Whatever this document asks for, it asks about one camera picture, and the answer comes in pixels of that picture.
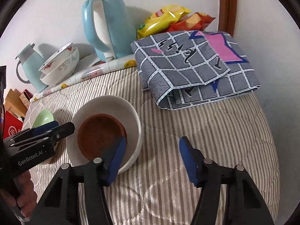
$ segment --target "snack bag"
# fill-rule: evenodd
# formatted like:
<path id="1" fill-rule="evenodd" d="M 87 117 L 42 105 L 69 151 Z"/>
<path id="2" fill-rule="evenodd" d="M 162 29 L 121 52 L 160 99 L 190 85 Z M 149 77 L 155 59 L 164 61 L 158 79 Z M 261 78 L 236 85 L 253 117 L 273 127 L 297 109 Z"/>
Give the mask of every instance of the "snack bag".
<path id="1" fill-rule="evenodd" d="M 141 39 L 149 35 L 157 34 L 170 25 L 175 24 L 191 10 L 178 5 L 163 7 L 158 12 L 148 17 L 136 31 L 137 38 Z"/>
<path id="2" fill-rule="evenodd" d="M 206 13 L 194 13 L 191 17 L 184 21 L 180 21 L 171 25 L 165 32 L 172 31 L 203 31 L 213 22 L 212 18 Z"/>

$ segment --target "tablecloth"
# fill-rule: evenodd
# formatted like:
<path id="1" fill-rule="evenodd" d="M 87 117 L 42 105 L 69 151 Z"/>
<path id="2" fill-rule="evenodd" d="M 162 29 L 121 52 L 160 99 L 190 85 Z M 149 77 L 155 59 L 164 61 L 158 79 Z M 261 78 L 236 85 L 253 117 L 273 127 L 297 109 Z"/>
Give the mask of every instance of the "tablecloth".
<path id="1" fill-rule="evenodd" d="M 31 127 L 43 109 L 50 110 L 60 124 L 71 121 L 83 104 L 101 95 L 128 100 L 143 129 L 138 159 L 110 187 L 105 187 L 114 224 L 190 224 L 201 189 L 188 180 L 178 147 L 181 136 L 187 136 L 205 157 L 219 165 L 243 165 L 276 219 L 278 158 L 268 122 L 254 93 L 170 111 L 160 109 L 150 91 L 142 91 L 136 68 L 129 68 L 83 81 L 32 103 L 23 128 Z M 30 170 L 38 200 L 63 163 L 71 163 L 65 140 L 60 141 L 50 164 Z M 222 224 L 225 200 L 226 186 L 222 185 L 216 224 Z M 79 208 L 82 224 L 86 225 L 83 184 L 79 184 Z"/>

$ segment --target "thermos lid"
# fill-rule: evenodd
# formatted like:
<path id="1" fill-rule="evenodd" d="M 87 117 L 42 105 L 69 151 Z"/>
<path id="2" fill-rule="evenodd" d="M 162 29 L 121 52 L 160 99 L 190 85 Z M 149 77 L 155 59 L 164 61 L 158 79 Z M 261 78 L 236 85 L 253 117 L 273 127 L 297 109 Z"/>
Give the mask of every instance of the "thermos lid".
<path id="1" fill-rule="evenodd" d="M 30 44 L 28 44 L 17 56 L 15 59 L 17 59 L 24 51 L 27 50 L 27 48 L 30 46 Z"/>

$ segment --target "white bowl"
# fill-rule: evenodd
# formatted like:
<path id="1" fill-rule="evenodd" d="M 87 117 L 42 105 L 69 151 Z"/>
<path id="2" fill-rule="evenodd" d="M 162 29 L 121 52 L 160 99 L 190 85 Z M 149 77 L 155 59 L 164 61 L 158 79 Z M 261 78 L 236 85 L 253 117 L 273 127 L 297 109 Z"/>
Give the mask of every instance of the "white bowl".
<path id="1" fill-rule="evenodd" d="M 89 162 L 79 150 L 77 134 L 81 124 L 88 117 L 106 113 L 124 126 L 127 134 L 127 147 L 118 174 L 126 171 L 137 159 L 142 148 L 142 127 L 139 116 L 134 107 L 125 99 L 106 95 L 94 98 L 84 104 L 72 118 L 75 125 L 74 134 L 67 137 L 67 151 L 74 166 L 84 165 Z"/>
<path id="2" fill-rule="evenodd" d="M 76 69 L 79 62 L 79 51 L 78 48 L 74 48 L 72 54 L 50 73 L 45 75 L 44 73 L 40 76 L 40 80 L 48 86 L 56 86 L 62 81 L 66 80 Z"/>
<path id="3" fill-rule="evenodd" d="M 42 71 L 44 74 L 50 73 L 54 68 L 60 65 L 65 61 L 73 51 L 73 42 L 66 44 L 60 48 L 56 53 L 47 59 L 46 62 L 39 68 L 39 71 Z"/>

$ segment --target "bowl with red pattern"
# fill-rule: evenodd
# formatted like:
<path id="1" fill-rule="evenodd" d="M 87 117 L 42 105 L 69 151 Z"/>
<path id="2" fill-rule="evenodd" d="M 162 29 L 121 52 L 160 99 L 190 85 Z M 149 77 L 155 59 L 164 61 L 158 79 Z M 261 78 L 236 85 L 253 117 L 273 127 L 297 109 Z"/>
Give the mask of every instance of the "bowl with red pattern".
<path id="1" fill-rule="evenodd" d="M 65 61 L 71 54 L 73 50 L 73 42 L 69 42 L 62 48 L 60 48 L 57 52 L 55 52 L 51 57 L 47 59 L 46 62 L 39 68 L 39 71 L 42 71 L 44 74 L 48 74 L 53 69 L 55 69 L 58 65 L 60 65 L 63 61 Z"/>

